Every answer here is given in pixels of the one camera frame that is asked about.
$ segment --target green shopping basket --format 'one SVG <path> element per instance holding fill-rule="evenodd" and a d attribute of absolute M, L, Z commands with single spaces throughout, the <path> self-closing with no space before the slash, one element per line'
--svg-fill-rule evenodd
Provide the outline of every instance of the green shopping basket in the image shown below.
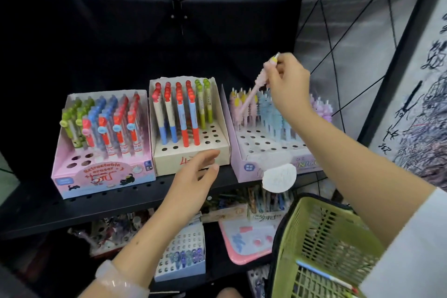
<path fill-rule="evenodd" d="M 339 298 L 352 291 L 296 261 L 358 288 L 384 248 L 349 206 L 303 193 L 278 226 L 266 298 Z M 364 297 L 361 292 L 355 296 Z"/>

